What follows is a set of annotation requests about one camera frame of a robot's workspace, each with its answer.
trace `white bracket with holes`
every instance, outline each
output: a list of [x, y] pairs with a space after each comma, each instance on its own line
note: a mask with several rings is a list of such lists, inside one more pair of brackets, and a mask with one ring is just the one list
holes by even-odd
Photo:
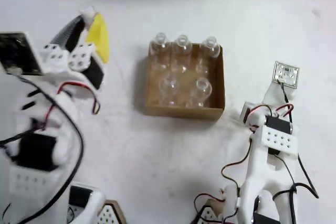
[[105, 205], [100, 215], [97, 217], [97, 224], [119, 224], [112, 206]]
[[[237, 213], [238, 223], [251, 222], [255, 199], [262, 190], [269, 191], [273, 196], [279, 191], [288, 190], [293, 184], [286, 166], [281, 160], [268, 153], [269, 148], [280, 151], [278, 157], [285, 161], [293, 176], [297, 164], [298, 139], [294, 135], [288, 135], [263, 125], [251, 135], [251, 139], [252, 147], [246, 179], [240, 187], [241, 203]], [[278, 209], [279, 221], [291, 223], [288, 195], [280, 195], [274, 203]]]
[[[215, 220], [215, 221], [221, 221], [217, 218], [217, 216], [215, 215], [214, 211], [212, 210], [212, 208], [209, 207], [205, 207], [203, 209], [203, 212], [201, 213], [201, 217], [205, 220]], [[201, 218], [198, 220], [197, 224], [207, 224], [206, 221], [202, 220]]]
[[83, 72], [89, 68], [91, 57], [103, 69], [103, 63], [96, 53], [96, 46], [93, 43], [79, 44], [70, 54], [69, 68], [76, 72]]
[[262, 127], [261, 143], [284, 153], [298, 155], [298, 140], [295, 136], [277, 131], [266, 125]]
[[40, 51], [46, 73], [68, 71], [69, 51], [63, 50], [57, 44], [47, 44]]

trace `cable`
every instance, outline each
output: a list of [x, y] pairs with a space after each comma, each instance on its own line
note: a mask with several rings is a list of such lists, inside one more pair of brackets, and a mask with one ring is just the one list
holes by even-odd
[[231, 217], [236, 216], [237, 213], [238, 213], [238, 208], [236, 208], [236, 211], [235, 211], [232, 215], [226, 216], [226, 217], [224, 218], [222, 224], [228, 224], [228, 222], [226, 222], [226, 220], [227, 220], [228, 218], [231, 218]]
[[5, 208], [5, 210], [3, 211], [3, 213], [2, 213], [2, 221], [4, 221], [5, 214], [7, 213], [9, 207], [11, 206], [11, 204], [12, 204], [12, 203], [9, 203], [9, 204], [7, 205], [7, 207]]
[[[218, 199], [216, 198], [215, 196], [212, 196], [211, 194], [207, 194], [207, 193], [201, 193], [201, 194], [198, 194], [195, 199], [194, 199], [194, 208], [196, 210], [196, 213], [197, 215], [199, 214], [198, 210], [197, 210], [197, 207], [196, 207], [196, 201], [197, 199], [200, 197], [200, 196], [208, 196], [214, 200], [217, 200], [218, 202], [224, 202], [225, 200], [224, 199]], [[199, 218], [201, 218], [203, 221], [206, 221], [206, 222], [209, 222], [209, 223], [222, 223], [221, 221], [219, 220], [206, 220], [204, 219], [202, 216], [200, 216]]]
[[313, 194], [316, 199], [319, 199], [319, 195], [317, 194], [317, 192], [315, 190], [313, 190], [312, 188], [310, 188], [309, 186], [307, 186], [306, 184], [304, 184], [304, 183], [293, 184], [291, 186], [290, 192], [289, 192], [289, 208], [290, 208], [290, 215], [291, 215], [291, 218], [292, 218], [292, 224], [296, 224], [293, 194], [294, 194], [294, 192], [296, 192], [296, 187], [297, 186], [302, 186], [302, 187], [308, 189], [308, 191], [310, 191], [311, 194]]
[[42, 207], [35, 214], [25, 218], [24, 220], [22, 220], [18, 223], [18, 224], [24, 224], [24, 223], [27, 223], [27, 222], [41, 216], [42, 214], [44, 214], [62, 196], [64, 191], [70, 185], [71, 181], [73, 180], [73, 178], [74, 178], [74, 176], [75, 176], [75, 174], [76, 174], [76, 172], [77, 172], [77, 170], [80, 166], [80, 163], [83, 159], [85, 146], [84, 146], [84, 140], [83, 140], [82, 134], [80, 133], [78, 127], [76, 126], [75, 122], [71, 119], [71, 117], [68, 115], [68, 113], [50, 95], [48, 95], [45, 91], [43, 91], [38, 85], [36, 85], [32, 81], [29, 81], [29, 80], [27, 80], [27, 79], [25, 79], [21, 76], [17, 76], [17, 78], [20, 81], [22, 81], [24, 83], [27, 83], [27, 84], [30, 84], [31, 86], [33, 86], [37, 90], [39, 90], [49, 102], [51, 102], [56, 108], [58, 108], [62, 112], [62, 114], [68, 119], [69, 123], [73, 126], [76, 133], [78, 134], [79, 143], [80, 143], [80, 151], [79, 151], [79, 156], [78, 156], [77, 162], [76, 162], [75, 167], [73, 168], [72, 172], [70, 173], [69, 177], [65, 181], [65, 183], [61, 186], [61, 188], [58, 190], [58, 192], [53, 196], [53, 198], [44, 207]]
[[[66, 82], [63, 82], [59, 86], [57, 94], [59, 94], [63, 90], [64, 86], [79, 86], [79, 87], [82, 87], [82, 88], [85, 88], [85, 89], [89, 90], [91, 92], [91, 94], [93, 95], [93, 98], [94, 98], [93, 107], [92, 107], [92, 114], [97, 115], [99, 113], [99, 110], [100, 110], [100, 107], [101, 107], [100, 102], [98, 101], [95, 93], [92, 91], [92, 89], [89, 86], [87, 86], [87, 85], [85, 85], [84, 83], [81, 83], [81, 82], [66, 81]], [[46, 113], [45, 120], [44, 120], [45, 126], [47, 125], [48, 118], [49, 118], [50, 113], [53, 110], [53, 108], [54, 108], [54, 105], [51, 105], [48, 112]]]
[[290, 172], [290, 170], [289, 170], [289, 168], [288, 168], [286, 162], [285, 162], [281, 157], [277, 156], [276, 154], [273, 154], [273, 155], [274, 155], [274, 157], [276, 157], [277, 159], [279, 159], [279, 160], [281, 160], [281, 161], [283, 162], [283, 164], [285, 165], [285, 167], [286, 167], [286, 169], [287, 169], [287, 171], [288, 171], [288, 173], [289, 173], [290, 178], [291, 178], [292, 181], [293, 181], [293, 184], [295, 184], [294, 179], [293, 179], [293, 176], [292, 176], [292, 173]]
[[27, 135], [27, 134], [29, 134], [29, 133], [32, 133], [32, 132], [34, 132], [34, 131], [36, 131], [36, 130], [38, 130], [38, 129], [40, 129], [40, 127], [33, 127], [32, 129], [29, 129], [29, 130], [27, 130], [27, 131], [24, 131], [24, 132], [21, 132], [21, 133], [19, 133], [19, 134], [16, 134], [15, 136], [12, 136], [12, 137], [7, 138], [7, 139], [5, 139], [5, 140], [1, 140], [1, 141], [0, 141], [0, 145], [4, 145], [4, 144], [8, 144], [8, 143], [10, 143], [10, 142], [16, 141], [16, 140], [18, 140], [18, 139], [24, 137], [25, 135]]
[[292, 110], [294, 109], [294, 105], [293, 105], [293, 104], [291, 104], [291, 103], [286, 103], [286, 104], [284, 104], [284, 105], [282, 105], [282, 106], [276, 108], [275, 110], [278, 111], [278, 110], [281, 110], [281, 109], [283, 109], [283, 108], [285, 108], [285, 107], [288, 107], [288, 108], [289, 108], [288, 111], [286, 111], [286, 112], [282, 115], [283, 117], [285, 117], [285, 116], [288, 115], [290, 112], [292, 112]]
[[261, 108], [261, 107], [267, 107], [268, 110], [269, 110], [269, 112], [270, 112], [270, 114], [271, 114], [271, 116], [272, 116], [272, 109], [271, 109], [271, 107], [269, 105], [267, 105], [267, 104], [260, 104], [258, 106], [255, 106], [254, 108], [252, 108], [250, 110], [250, 112], [248, 113], [247, 117], [249, 117], [252, 112], [256, 111], [258, 108]]
[[241, 164], [242, 162], [244, 162], [244, 161], [247, 159], [248, 154], [249, 154], [250, 151], [251, 151], [251, 146], [252, 146], [252, 139], [250, 138], [250, 139], [249, 139], [249, 147], [248, 147], [248, 150], [247, 150], [247, 153], [246, 153], [245, 157], [244, 157], [241, 161], [238, 161], [238, 162], [234, 162], [234, 163], [230, 163], [230, 164], [225, 165], [225, 166], [222, 168], [222, 170], [221, 170], [221, 174], [222, 174], [222, 176], [223, 176], [224, 178], [226, 178], [226, 179], [228, 179], [228, 180], [231, 180], [231, 181], [233, 181], [233, 182], [236, 184], [236, 186], [237, 186], [237, 196], [238, 196], [238, 197], [240, 197], [240, 187], [238, 186], [237, 181], [235, 181], [233, 178], [230, 178], [230, 177], [224, 175], [223, 171], [224, 171], [225, 168], [227, 168], [227, 167], [229, 167], [229, 166], [239, 165], [239, 164]]
[[[280, 84], [280, 86], [281, 86], [281, 89], [282, 89], [282, 91], [283, 91], [283, 96], [285, 97], [285, 102], [286, 103], [289, 103], [289, 101], [288, 101], [288, 97], [287, 97], [287, 94], [286, 94], [286, 92], [285, 92], [285, 88], [284, 88], [284, 85], [283, 85], [283, 82], [280, 82], [279, 80], [278, 80], [278, 83]], [[292, 120], [292, 113], [291, 112], [289, 112], [289, 122], [293, 122], [293, 120]]]
[[298, 154], [298, 160], [299, 160], [300, 167], [301, 167], [303, 173], [305, 174], [305, 177], [306, 177], [306, 179], [308, 180], [308, 183], [309, 183], [310, 187], [317, 193], [317, 191], [316, 191], [316, 189], [315, 189], [313, 183], [311, 182], [311, 180], [310, 180], [310, 178], [309, 178], [309, 176], [308, 176], [308, 174], [307, 174], [307, 172], [306, 172], [306, 169], [305, 169], [304, 166], [303, 166], [303, 163], [302, 163], [302, 161], [301, 161], [301, 158], [300, 158], [300, 155], [299, 155], [299, 154]]
[[68, 211], [70, 210], [70, 212], [72, 213], [72, 219], [67, 222], [67, 224], [71, 223], [74, 219], [75, 219], [75, 212], [73, 211], [72, 207], [68, 207]]

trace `cardboard box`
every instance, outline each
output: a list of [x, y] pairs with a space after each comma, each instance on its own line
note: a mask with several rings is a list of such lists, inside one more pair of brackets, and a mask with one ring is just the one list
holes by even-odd
[[148, 55], [148, 65], [146, 73], [145, 91], [145, 114], [170, 116], [177, 118], [211, 119], [217, 120], [223, 114], [225, 107], [225, 87], [224, 87], [224, 62], [223, 49], [217, 59], [216, 68], [205, 76], [211, 83], [213, 91], [202, 108], [187, 108], [185, 103], [189, 98], [190, 88], [194, 81], [200, 77], [195, 70], [196, 59], [198, 57], [199, 44], [193, 44], [190, 68], [187, 72], [178, 74], [181, 92], [178, 93], [178, 106], [160, 106], [159, 79], [166, 72], [152, 70], [153, 57]]

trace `white table surface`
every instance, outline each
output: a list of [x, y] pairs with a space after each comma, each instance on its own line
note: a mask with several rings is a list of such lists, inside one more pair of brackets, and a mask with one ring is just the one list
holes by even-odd
[[[100, 114], [82, 106], [86, 151], [76, 180], [117, 200], [128, 223], [190, 223], [194, 197], [218, 195], [228, 184], [221, 167], [245, 155], [249, 132], [235, 118], [244, 101], [262, 101], [278, 60], [301, 68], [293, 122], [320, 195], [298, 190], [298, 218], [334, 223], [336, 0], [0, 0], [0, 29], [27, 31], [41, 48], [82, 3], [94, 4], [106, 19], [110, 61]], [[217, 37], [225, 60], [220, 120], [141, 113], [144, 58], [158, 31], [194, 42]], [[245, 170], [243, 164], [230, 173], [241, 183]], [[299, 167], [296, 180], [306, 182]]]

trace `small glass bottle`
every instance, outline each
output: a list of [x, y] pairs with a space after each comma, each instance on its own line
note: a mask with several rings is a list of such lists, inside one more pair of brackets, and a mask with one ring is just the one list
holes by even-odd
[[172, 71], [184, 73], [190, 66], [193, 45], [186, 35], [180, 35], [172, 45]]
[[200, 77], [195, 81], [194, 86], [190, 91], [189, 100], [186, 104], [188, 108], [203, 107], [206, 99], [212, 93], [212, 86], [208, 79]]
[[171, 43], [166, 34], [158, 33], [150, 44], [150, 54], [153, 57], [152, 68], [164, 71], [170, 65]]
[[176, 75], [169, 72], [165, 74], [159, 80], [159, 91], [160, 91], [160, 101], [161, 106], [174, 106], [177, 103], [177, 93], [180, 88], [180, 84], [177, 80]]
[[220, 53], [220, 46], [215, 37], [210, 36], [200, 45], [198, 54], [196, 72], [200, 74], [208, 74], [216, 67], [217, 58]]

